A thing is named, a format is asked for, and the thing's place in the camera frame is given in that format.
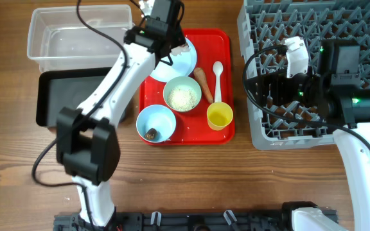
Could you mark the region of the green bowl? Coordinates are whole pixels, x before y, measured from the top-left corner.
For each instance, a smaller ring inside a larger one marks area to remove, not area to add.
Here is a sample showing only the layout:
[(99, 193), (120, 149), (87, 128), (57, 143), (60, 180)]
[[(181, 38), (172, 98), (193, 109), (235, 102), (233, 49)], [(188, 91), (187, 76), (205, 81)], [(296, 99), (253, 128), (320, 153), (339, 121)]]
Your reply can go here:
[(202, 90), (193, 78), (188, 76), (176, 77), (164, 86), (163, 98), (172, 110), (189, 112), (200, 103)]

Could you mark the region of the light blue bowl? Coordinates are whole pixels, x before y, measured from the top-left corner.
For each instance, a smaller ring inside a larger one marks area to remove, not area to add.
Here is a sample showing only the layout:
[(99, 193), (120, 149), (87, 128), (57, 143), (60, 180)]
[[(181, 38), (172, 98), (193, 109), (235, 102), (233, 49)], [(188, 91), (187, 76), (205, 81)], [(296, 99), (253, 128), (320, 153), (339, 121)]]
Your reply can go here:
[[(162, 143), (170, 139), (177, 125), (175, 114), (164, 105), (150, 105), (140, 111), (136, 128), (139, 136), (151, 143)], [(158, 131), (155, 140), (149, 141), (144, 138), (145, 133), (155, 128)]]

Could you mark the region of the yellow cup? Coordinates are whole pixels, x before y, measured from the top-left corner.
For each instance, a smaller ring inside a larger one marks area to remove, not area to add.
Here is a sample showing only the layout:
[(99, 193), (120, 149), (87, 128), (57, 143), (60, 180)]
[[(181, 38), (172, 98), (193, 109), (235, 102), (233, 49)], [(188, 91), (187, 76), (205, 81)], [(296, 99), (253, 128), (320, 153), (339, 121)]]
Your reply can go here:
[(219, 131), (233, 120), (232, 108), (224, 102), (214, 102), (207, 108), (207, 122), (210, 129)]

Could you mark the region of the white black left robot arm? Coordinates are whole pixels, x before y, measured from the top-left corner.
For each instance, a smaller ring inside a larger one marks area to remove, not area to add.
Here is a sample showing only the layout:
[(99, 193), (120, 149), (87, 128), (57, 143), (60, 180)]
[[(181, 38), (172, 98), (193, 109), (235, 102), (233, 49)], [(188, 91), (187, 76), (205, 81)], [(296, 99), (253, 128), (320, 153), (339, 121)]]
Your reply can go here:
[(109, 179), (119, 162), (116, 129), (131, 97), (172, 50), (185, 45), (182, 1), (155, 1), (140, 25), (129, 29), (121, 53), (96, 90), (76, 109), (57, 117), (57, 161), (80, 193), (78, 224), (86, 230), (115, 228)]

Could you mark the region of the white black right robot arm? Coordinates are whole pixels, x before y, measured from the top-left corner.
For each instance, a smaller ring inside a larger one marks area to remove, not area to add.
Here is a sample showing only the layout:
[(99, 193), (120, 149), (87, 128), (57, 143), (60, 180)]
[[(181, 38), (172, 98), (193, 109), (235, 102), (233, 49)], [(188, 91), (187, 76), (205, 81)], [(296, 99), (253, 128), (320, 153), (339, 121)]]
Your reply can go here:
[(355, 230), (370, 230), (370, 89), (361, 84), (360, 46), (354, 40), (325, 40), (317, 74), (309, 70), (301, 37), (285, 40), (287, 77), (299, 82), (294, 98), (318, 112), (333, 128), (355, 217)]

